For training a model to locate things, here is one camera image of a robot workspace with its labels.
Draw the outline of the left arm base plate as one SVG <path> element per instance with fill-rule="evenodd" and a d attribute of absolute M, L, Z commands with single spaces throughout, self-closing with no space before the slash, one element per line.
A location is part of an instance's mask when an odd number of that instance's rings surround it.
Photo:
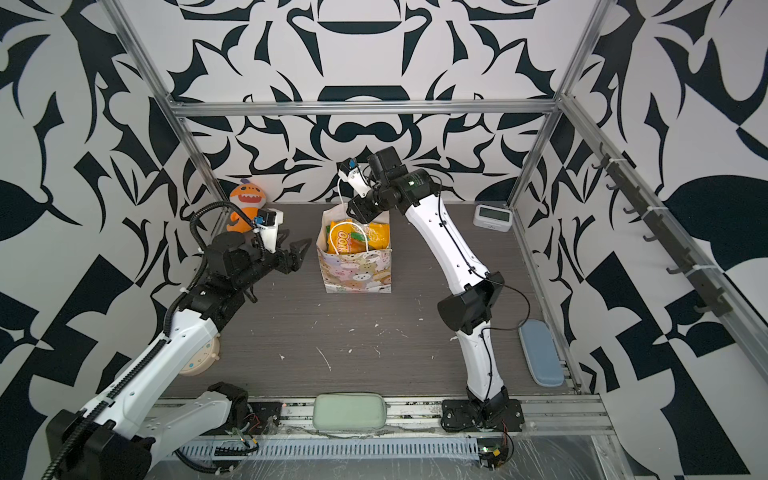
<path fill-rule="evenodd" d="M 236 421 L 242 435 L 258 436 L 272 433 L 281 424 L 283 403 L 280 401 L 249 402 L 245 414 Z"/>

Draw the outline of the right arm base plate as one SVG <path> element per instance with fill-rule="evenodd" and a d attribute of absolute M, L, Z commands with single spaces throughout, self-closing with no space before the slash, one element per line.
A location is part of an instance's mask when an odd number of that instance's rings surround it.
<path fill-rule="evenodd" d="M 471 400 L 443 400 L 440 426 L 447 432 L 493 431 L 521 432 L 525 417 L 515 399 L 482 405 Z"/>

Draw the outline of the yellow snack packet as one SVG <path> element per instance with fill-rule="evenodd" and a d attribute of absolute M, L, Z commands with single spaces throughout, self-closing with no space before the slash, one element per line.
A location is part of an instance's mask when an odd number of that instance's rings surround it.
<path fill-rule="evenodd" d="M 387 223 L 360 224 L 352 219 L 333 221 L 327 227 L 327 252 L 351 255 L 390 246 L 390 226 Z"/>

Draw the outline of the patterned paper gift bag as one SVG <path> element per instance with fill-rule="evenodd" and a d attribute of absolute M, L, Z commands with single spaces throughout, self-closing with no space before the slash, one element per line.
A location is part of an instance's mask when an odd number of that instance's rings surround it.
<path fill-rule="evenodd" d="M 321 229 L 316 249 L 323 283 L 327 293 L 390 293 L 392 291 L 392 248 L 373 250 L 351 255 L 336 255 L 327 252 L 327 227 L 333 221 L 352 219 L 342 203 L 322 214 Z M 379 215 L 372 223 L 387 223 L 388 213 Z"/>

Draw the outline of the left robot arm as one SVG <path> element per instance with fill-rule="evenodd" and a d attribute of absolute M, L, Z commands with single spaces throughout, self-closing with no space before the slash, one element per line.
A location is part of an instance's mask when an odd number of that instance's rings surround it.
<path fill-rule="evenodd" d="M 192 283 L 166 311 L 161 332 L 104 391 L 78 412 L 60 411 L 46 428 L 51 462 L 45 479 L 143 479 L 196 437 L 222 427 L 241 430 L 247 393 L 220 382 L 154 420 L 162 393 L 223 331 L 253 285 L 273 271 L 298 271 L 311 239 L 281 244 L 280 211 L 249 217 L 230 201 L 200 208 L 189 220 L 202 254 Z"/>

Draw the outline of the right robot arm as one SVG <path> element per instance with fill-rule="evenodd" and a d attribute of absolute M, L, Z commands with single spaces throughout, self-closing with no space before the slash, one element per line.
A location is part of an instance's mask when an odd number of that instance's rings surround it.
<path fill-rule="evenodd" d="M 474 255 L 442 200 L 442 186 L 426 171 L 396 167 L 363 174 L 353 160 L 338 168 L 339 178 L 355 196 L 347 204 L 352 219 L 368 224 L 379 215 L 398 210 L 422 236 L 437 260 L 450 295 L 438 303 L 438 313 L 456 333 L 467 371 L 467 407 L 471 424 L 491 429 L 509 404 L 508 390 L 497 366 L 492 341 L 492 307 L 505 281 Z"/>

